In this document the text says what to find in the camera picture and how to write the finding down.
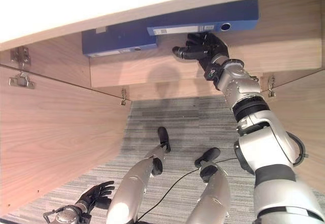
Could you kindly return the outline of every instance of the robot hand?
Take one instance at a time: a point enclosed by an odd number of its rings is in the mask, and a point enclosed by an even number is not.
[[[173,53],[181,59],[196,59],[205,71],[207,66],[214,63],[218,57],[229,58],[228,48],[224,42],[212,33],[188,34],[186,47],[175,46]]]
[[[83,204],[87,209],[87,213],[90,213],[95,206],[107,210],[112,201],[107,195],[110,195],[111,190],[115,189],[114,186],[109,186],[112,184],[114,184],[114,181],[103,182],[92,187],[80,196],[76,204]]]
[[[90,212],[96,206],[101,209],[108,209],[111,204],[111,199],[107,197],[112,193],[114,181],[103,182],[93,186],[85,191],[74,205],[66,205],[43,214],[45,221],[48,224],[89,224],[91,220]],[[53,221],[50,221],[49,216],[56,214]]]

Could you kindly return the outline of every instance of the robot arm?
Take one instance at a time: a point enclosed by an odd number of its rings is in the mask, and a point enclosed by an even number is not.
[[[91,220],[90,212],[96,206],[101,209],[108,209],[111,199],[107,197],[115,187],[110,186],[114,181],[108,181],[95,185],[86,190],[74,205],[67,205],[57,210],[43,214],[48,224],[89,224]],[[53,221],[49,216],[57,214]]]
[[[314,194],[293,170],[306,156],[304,146],[270,111],[257,78],[244,70],[244,62],[229,59],[226,44],[215,35],[189,34],[188,38],[187,47],[174,47],[173,52],[180,58],[199,60],[205,78],[222,91],[237,120],[236,156],[241,167],[256,176],[255,223],[324,223]]]

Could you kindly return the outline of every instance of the silver robot leg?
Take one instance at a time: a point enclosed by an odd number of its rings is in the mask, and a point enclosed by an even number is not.
[[[160,144],[124,176],[107,212],[106,224],[135,223],[150,175],[162,172],[167,144]]]
[[[204,162],[201,172],[207,167],[215,167],[217,171],[209,178],[186,224],[223,224],[228,215],[231,196],[225,172],[213,162]]]

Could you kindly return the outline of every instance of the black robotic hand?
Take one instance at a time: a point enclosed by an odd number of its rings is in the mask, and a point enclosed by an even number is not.
[[[205,71],[215,56],[229,57],[227,45],[213,33],[188,34],[186,47],[175,46],[173,53],[182,59],[198,60]]]
[[[92,187],[83,193],[76,204],[81,203],[86,206],[87,213],[90,213],[92,209],[96,206],[101,209],[108,209],[111,204],[111,199],[107,197],[114,190],[114,186],[109,186],[114,184],[114,181],[103,182],[99,185]]]
[[[238,59],[229,59],[227,45],[213,33],[188,34],[186,47],[175,46],[173,53],[181,59],[196,59],[204,70],[204,77],[213,81],[216,89],[223,72],[229,63],[244,63]]]

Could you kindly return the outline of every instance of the wooden panel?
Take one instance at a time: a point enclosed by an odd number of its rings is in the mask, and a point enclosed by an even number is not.
[[[47,8],[40,12],[40,0],[0,0],[3,19],[0,49],[10,49],[23,44],[46,40],[100,26],[121,23],[135,18],[145,18],[195,7],[237,0],[41,0]],[[18,8],[21,4],[28,8]]]
[[[233,58],[254,74],[321,66],[320,0],[260,0],[256,29],[218,33]],[[91,84],[106,87],[201,78],[195,61],[180,61],[172,47],[186,35],[159,36],[158,48],[90,59]]]
[[[61,81],[90,88],[89,58],[82,54],[81,33],[27,45],[31,57],[30,71]],[[4,51],[1,64],[18,68]]]
[[[200,97],[216,94],[222,93],[215,89],[212,82],[206,81],[204,78],[130,85],[130,99],[132,101]]]
[[[130,103],[31,75],[10,87],[0,68],[1,214],[73,180],[119,152]]]
[[[309,69],[309,70],[299,70],[299,71],[284,71],[284,72],[274,72],[274,73],[263,73],[259,83],[261,85],[261,91],[268,90],[268,79],[270,76],[275,77],[275,84],[274,87],[278,87],[284,85],[286,83],[295,81],[297,79],[306,77],[308,75],[317,73],[321,70],[320,69]]]
[[[129,86],[123,85],[123,86],[114,86],[114,87],[103,87],[103,88],[93,88],[96,91],[100,91],[106,94],[122,97],[122,89],[126,90],[126,98],[130,99],[130,91]]]
[[[267,98],[271,110],[287,131],[304,142],[309,154],[296,171],[325,193],[325,71],[280,86],[275,92],[275,98]]]

